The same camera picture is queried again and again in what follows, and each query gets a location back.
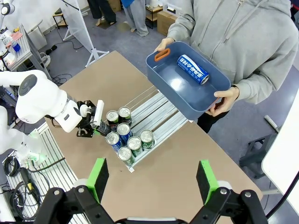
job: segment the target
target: hoodie zipper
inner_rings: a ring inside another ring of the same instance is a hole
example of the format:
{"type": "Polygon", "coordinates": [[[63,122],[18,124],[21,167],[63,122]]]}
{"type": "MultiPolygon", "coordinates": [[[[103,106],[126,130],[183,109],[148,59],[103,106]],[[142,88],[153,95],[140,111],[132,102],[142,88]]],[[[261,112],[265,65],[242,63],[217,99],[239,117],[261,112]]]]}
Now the hoodie zipper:
{"type": "Polygon", "coordinates": [[[228,28],[229,28],[230,24],[231,24],[232,21],[234,20],[235,15],[237,14],[237,12],[238,12],[240,6],[242,5],[242,3],[243,3],[244,1],[245,1],[245,0],[240,0],[240,1],[238,2],[238,5],[239,5],[239,6],[238,6],[237,10],[235,11],[235,14],[234,14],[233,18],[232,18],[231,21],[229,22],[228,27],[227,27],[227,30],[225,31],[222,40],[221,40],[221,41],[219,42],[219,44],[214,48],[210,61],[213,60],[213,56],[214,56],[214,53],[215,53],[217,47],[218,47],[221,43],[223,43],[223,39],[225,38],[226,32],[228,31],[228,28]]]}

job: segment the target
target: gray pants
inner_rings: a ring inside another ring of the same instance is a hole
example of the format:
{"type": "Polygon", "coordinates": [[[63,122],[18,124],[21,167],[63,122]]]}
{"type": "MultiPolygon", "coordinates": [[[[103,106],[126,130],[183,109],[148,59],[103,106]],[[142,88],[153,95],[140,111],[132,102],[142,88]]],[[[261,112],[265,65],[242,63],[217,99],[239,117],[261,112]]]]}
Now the gray pants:
{"type": "Polygon", "coordinates": [[[138,35],[149,34],[145,25],[145,0],[134,0],[128,8],[124,7],[124,10],[129,26],[132,29],[137,29],[138,35]]]}

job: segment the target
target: hoodie drawstring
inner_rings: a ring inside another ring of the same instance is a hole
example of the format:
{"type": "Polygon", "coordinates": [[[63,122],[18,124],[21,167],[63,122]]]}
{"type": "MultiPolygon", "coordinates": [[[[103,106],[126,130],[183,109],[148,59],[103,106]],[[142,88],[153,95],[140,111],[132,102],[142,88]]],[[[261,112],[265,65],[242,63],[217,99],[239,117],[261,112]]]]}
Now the hoodie drawstring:
{"type": "Polygon", "coordinates": [[[262,1],[260,1],[255,7],[254,7],[254,9],[253,10],[251,10],[241,21],[239,21],[238,22],[238,24],[234,27],[234,28],[232,28],[229,32],[228,32],[228,34],[226,35],[226,37],[225,37],[225,40],[224,40],[224,42],[225,41],[227,41],[230,37],[231,37],[231,35],[232,34],[234,34],[234,32],[257,10],[257,8],[259,8],[260,7],[260,5],[261,4],[263,4],[264,2],[266,2],[266,1],[268,1],[268,0],[262,0],[262,1]]]}
{"type": "Polygon", "coordinates": [[[202,32],[201,32],[201,35],[200,35],[200,37],[199,37],[199,42],[198,42],[198,44],[200,44],[200,43],[202,42],[202,39],[204,39],[204,35],[205,35],[205,33],[206,33],[207,27],[209,26],[209,23],[210,23],[210,21],[212,20],[212,17],[214,16],[215,12],[217,11],[219,5],[220,5],[222,2],[223,2],[223,0],[220,0],[219,3],[218,3],[218,5],[217,5],[217,7],[215,7],[215,10],[211,12],[211,14],[210,14],[210,16],[209,16],[209,18],[208,18],[208,20],[207,20],[207,22],[206,22],[206,24],[205,24],[205,26],[204,26],[202,32]]]}

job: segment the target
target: hand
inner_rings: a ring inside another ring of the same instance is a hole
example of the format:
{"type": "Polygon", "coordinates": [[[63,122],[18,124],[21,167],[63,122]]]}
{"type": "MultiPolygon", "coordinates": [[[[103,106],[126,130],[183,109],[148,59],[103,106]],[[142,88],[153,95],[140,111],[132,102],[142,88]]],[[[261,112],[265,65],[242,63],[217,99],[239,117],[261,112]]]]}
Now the hand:
{"type": "Polygon", "coordinates": [[[159,46],[155,49],[154,52],[165,50],[166,46],[173,43],[173,42],[174,42],[174,39],[171,38],[171,37],[164,38],[161,41],[161,43],[159,44],[159,46]]]}
{"type": "Polygon", "coordinates": [[[213,105],[208,111],[206,111],[206,113],[213,117],[216,117],[221,113],[227,112],[233,105],[235,100],[239,97],[239,94],[240,90],[235,86],[226,91],[215,92],[214,96],[222,97],[222,101],[218,104],[213,105]]]}

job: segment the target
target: blue can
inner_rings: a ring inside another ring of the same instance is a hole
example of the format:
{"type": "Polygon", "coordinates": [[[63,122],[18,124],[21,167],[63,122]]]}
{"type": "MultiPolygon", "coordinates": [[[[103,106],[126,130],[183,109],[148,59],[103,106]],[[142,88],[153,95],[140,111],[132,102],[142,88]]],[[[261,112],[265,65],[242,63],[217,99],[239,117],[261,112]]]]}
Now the blue can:
{"type": "Polygon", "coordinates": [[[120,136],[116,132],[110,132],[106,137],[106,142],[112,146],[115,152],[118,152],[123,147],[120,136]]]}
{"type": "Polygon", "coordinates": [[[130,126],[127,123],[121,123],[117,126],[117,133],[120,135],[122,143],[126,146],[129,138],[133,136],[130,126]]]}
{"type": "Polygon", "coordinates": [[[178,65],[201,85],[206,83],[210,77],[209,73],[207,73],[202,67],[198,66],[187,55],[182,55],[178,58],[178,65]]]}

